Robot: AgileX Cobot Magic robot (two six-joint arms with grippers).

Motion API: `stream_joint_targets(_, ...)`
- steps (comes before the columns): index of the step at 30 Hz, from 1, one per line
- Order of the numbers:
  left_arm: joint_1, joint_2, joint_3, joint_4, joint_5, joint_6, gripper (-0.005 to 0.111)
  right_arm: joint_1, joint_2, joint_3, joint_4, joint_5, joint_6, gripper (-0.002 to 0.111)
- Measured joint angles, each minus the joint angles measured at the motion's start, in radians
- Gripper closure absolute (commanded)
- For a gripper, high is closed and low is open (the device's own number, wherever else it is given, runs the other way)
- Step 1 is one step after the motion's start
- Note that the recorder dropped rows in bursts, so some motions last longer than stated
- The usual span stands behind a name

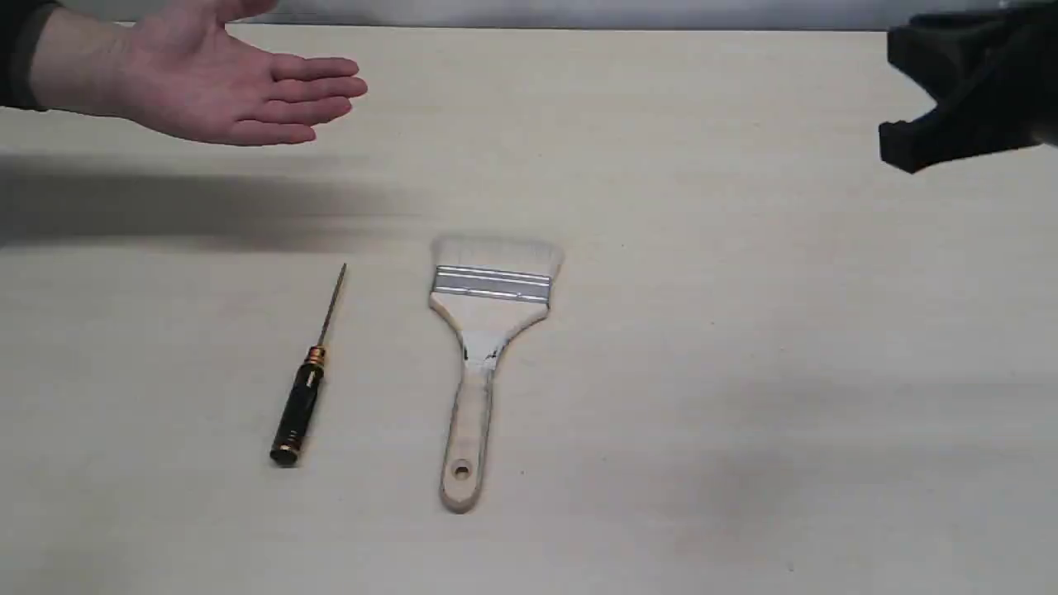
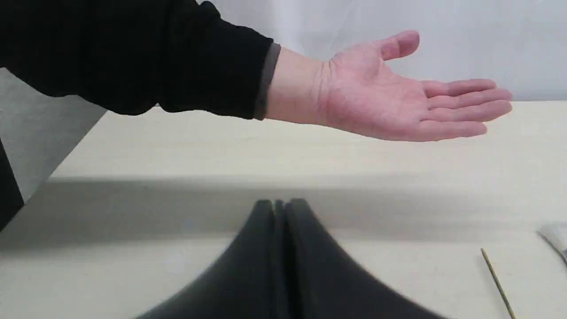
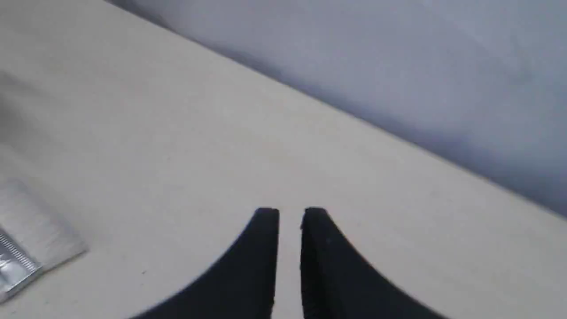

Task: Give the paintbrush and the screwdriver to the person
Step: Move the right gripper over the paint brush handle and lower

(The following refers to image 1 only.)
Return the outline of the person's bare open hand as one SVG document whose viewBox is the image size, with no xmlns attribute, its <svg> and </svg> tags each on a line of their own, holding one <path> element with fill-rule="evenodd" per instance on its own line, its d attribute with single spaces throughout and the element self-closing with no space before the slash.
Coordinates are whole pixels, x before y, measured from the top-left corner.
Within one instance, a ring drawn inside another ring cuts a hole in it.
<svg viewBox="0 0 1058 595">
<path fill-rule="evenodd" d="M 214 145 L 315 140 L 315 128 L 350 113 L 368 86 L 352 59 L 269 52 L 229 32 L 232 22 L 273 7 L 273 1 L 174 1 L 122 30 L 118 116 Z"/>
</svg>

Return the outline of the forearm with dark sleeve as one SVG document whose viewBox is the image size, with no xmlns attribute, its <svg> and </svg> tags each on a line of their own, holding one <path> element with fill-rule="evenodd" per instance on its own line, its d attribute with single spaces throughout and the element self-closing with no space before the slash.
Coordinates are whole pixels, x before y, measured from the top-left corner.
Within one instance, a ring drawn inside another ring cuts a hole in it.
<svg viewBox="0 0 1058 595">
<path fill-rule="evenodd" d="M 60 1 L 4 1 L 1 101 L 24 112 L 117 118 L 120 64 L 130 30 Z"/>
</svg>

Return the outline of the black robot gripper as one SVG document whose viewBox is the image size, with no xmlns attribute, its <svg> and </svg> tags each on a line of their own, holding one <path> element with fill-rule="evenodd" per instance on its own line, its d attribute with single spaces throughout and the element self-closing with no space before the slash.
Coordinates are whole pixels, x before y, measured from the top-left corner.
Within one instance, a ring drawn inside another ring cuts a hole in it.
<svg viewBox="0 0 1058 595">
<path fill-rule="evenodd" d="M 942 109 L 878 125 L 884 164 L 928 167 L 1025 148 L 1056 146 L 1056 5 L 1022 4 L 1001 14 L 922 14 L 887 30 L 887 58 Z M 975 79 L 983 65 L 985 79 Z"/>
</svg>

